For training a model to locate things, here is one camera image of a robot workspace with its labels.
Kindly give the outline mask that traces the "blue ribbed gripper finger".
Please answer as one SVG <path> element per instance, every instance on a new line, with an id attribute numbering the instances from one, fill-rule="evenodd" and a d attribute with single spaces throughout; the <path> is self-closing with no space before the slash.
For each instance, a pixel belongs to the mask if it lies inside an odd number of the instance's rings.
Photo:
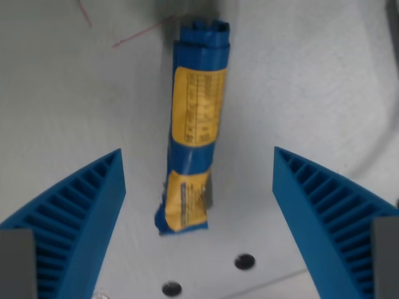
<path id="1" fill-rule="evenodd" d="M 348 178 L 274 148 L 272 191 L 321 298 L 374 298 L 372 222 L 398 209 Z"/>
<path id="2" fill-rule="evenodd" d="M 30 229 L 39 298 L 91 298 L 126 195 L 122 151 L 86 165 L 1 222 Z"/>

